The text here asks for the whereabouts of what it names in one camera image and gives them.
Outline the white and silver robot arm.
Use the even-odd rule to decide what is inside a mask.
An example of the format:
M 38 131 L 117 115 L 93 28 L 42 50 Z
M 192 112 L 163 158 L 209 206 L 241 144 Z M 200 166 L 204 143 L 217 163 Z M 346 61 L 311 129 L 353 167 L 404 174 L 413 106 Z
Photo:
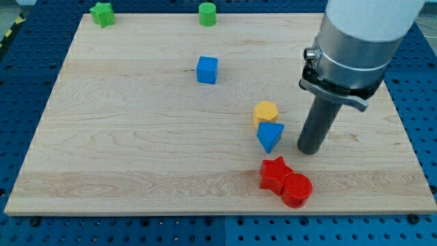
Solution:
M 313 109 L 365 111 L 425 0 L 329 0 L 312 46 L 303 51 L 300 86 Z

